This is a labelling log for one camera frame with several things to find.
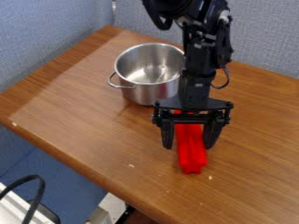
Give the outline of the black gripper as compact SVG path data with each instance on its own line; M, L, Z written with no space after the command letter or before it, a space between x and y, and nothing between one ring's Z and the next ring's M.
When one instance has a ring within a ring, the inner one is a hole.
M234 103L210 97L211 88L224 88L212 84L214 76L179 78L178 93L154 104L152 123L162 126L163 147L174 145L175 124L204 124L203 144L211 149L218 142L223 126L230 123Z

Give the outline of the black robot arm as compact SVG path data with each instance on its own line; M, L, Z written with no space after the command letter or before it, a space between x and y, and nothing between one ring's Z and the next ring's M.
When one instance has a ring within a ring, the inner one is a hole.
M227 0L142 0L155 26L182 29L184 65L178 93L154 104L152 122L162 130L163 147L174 145L174 126L200 124L203 145L212 148L230 124L234 103L210 97L219 86L216 71L226 70L234 49L230 43L232 16Z

